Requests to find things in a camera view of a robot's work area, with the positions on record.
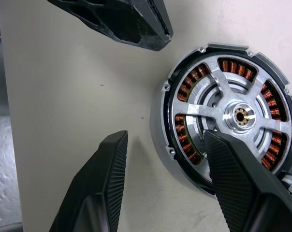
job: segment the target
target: textured black surface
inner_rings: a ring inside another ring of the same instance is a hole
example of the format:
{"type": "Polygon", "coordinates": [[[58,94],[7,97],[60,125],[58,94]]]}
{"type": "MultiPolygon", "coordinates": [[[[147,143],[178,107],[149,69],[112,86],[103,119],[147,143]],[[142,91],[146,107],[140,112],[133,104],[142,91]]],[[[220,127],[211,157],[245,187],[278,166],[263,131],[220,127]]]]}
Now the textured black surface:
{"type": "Polygon", "coordinates": [[[116,232],[128,134],[109,135],[71,182],[50,232],[116,232]]]}
{"type": "Polygon", "coordinates": [[[292,196],[245,143],[220,132],[204,135],[213,185],[233,232],[292,232],[292,196]]]}
{"type": "Polygon", "coordinates": [[[48,1],[117,42],[159,51],[173,36],[163,0],[48,1]]]}

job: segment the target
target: white surface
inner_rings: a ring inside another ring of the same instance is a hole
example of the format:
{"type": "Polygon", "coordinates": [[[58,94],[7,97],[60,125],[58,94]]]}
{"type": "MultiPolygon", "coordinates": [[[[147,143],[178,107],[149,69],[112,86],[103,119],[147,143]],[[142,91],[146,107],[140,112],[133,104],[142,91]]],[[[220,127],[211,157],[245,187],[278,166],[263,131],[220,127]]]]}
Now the white surface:
{"type": "Polygon", "coordinates": [[[249,45],[292,83],[292,0],[165,3],[174,36],[152,52],[116,43],[46,0],[0,0],[26,232],[49,230],[75,173],[118,130],[129,131],[119,231],[228,231],[217,201],[176,181],[159,160],[151,98],[180,58],[208,42],[249,45]]]}

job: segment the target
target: brushless motor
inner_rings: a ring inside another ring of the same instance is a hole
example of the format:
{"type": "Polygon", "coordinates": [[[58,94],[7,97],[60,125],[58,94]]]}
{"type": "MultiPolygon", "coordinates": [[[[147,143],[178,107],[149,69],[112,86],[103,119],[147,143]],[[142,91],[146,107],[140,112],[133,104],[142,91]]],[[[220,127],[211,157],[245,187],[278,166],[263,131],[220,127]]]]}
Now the brushless motor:
{"type": "Polygon", "coordinates": [[[248,47],[209,44],[192,51],[172,69],[153,103],[150,126],[158,154],[212,192],[203,134],[218,130],[244,142],[278,178],[292,174],[288,83],[274,63],[248,47]]]}

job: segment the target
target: white table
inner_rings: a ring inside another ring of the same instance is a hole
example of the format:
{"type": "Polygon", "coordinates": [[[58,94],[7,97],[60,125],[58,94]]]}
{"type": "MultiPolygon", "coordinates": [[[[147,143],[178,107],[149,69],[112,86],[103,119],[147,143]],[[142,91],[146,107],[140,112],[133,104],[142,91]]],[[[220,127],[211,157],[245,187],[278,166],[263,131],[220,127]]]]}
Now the white table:
{"type": "Polygon", "coordinates": [[[101,140],[129,131],[120,232],[228,231],[218,202],[173,178],[154,149],[155,87],[208,42],[249,45],[287,75],[292,0],[166,0],[174,29],[160,52],[112,41],[46,0],[0,0],[0,25],[26,232],[46,232],[101,140]]]}

